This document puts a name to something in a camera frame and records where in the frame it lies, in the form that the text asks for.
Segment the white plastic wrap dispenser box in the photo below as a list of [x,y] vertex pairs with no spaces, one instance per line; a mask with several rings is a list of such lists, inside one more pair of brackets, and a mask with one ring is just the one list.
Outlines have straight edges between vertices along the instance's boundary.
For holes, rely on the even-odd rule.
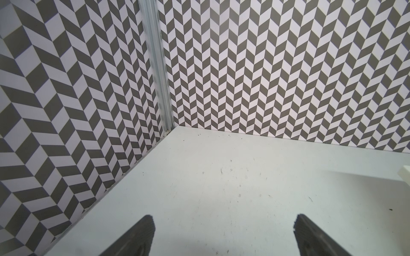
[[398,175],[400,178],[410,186],[410,166],[409,165],[404,165],[400,168],[398,171]]

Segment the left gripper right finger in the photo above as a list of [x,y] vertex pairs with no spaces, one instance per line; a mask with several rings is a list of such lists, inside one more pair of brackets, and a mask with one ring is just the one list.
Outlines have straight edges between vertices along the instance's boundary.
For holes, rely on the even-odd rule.
[[294,235],[301,256],[351,256],[305,214],[297,216]]

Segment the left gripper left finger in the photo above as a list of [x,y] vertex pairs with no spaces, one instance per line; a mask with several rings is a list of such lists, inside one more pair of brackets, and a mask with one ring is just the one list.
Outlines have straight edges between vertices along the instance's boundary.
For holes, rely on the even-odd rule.
[[100,256],[148,256],[155,234],[151,215],[145,215]]

